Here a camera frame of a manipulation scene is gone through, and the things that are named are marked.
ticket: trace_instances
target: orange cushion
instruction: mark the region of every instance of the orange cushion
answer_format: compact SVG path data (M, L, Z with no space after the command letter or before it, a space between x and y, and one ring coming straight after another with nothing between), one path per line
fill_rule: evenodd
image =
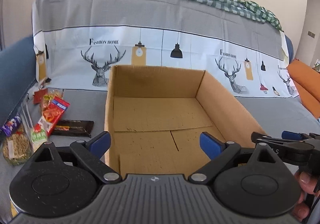
M287 67L291 78L320 101L320 74L299 60Z
M293 82L299 92L302 105L308 109L316 119L318 119L320 117L320 102L306 91L298 82Z

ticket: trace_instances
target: blue cushion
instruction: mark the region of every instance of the blue cushion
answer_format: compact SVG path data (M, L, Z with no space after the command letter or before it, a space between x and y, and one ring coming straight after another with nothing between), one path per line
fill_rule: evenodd
M1 126L15 115L18 105L35 79L36 55L32 36L0 51Z
M287 42L288 52L289 52L289 63L293 60L293 45L292 41L289 39L288 36L285 36L285 41Z

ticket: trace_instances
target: metal screw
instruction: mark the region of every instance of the metal screw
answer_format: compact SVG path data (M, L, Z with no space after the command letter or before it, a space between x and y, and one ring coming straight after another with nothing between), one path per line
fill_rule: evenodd
M207 179L207 176L203 173L194 173L193 175L191 175L191 179L194 181L204 181L205 179Z
M116 172L108 172L103 176L106 181L115 181L119 179L119 177L119 174L117 174Z

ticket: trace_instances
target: cardboard box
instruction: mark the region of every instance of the cardboard box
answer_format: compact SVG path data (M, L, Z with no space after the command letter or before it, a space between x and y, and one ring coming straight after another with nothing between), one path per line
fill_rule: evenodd
M112 137L106 164L127 173L191 173L209 158L199 146L207 131L222 142L254 147L265 134L252 115L213 76L202 70L113 66L105 130Z

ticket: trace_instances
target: red snack package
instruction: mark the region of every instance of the red snack package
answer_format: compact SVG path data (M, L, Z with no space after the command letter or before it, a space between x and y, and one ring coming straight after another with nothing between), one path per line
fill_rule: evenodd
M39 104L42 101L42 97L48 93L48 89L42 89L39 91L36 91L33 96L33 104Z
M42 112L42 117L39 122L35 125L35 129L41 126L47 133L47 136L51 134L57 122L62 117L62 114L65 110L70 106L68 102L55 97L52 101L50 101L49 106L44 108Z

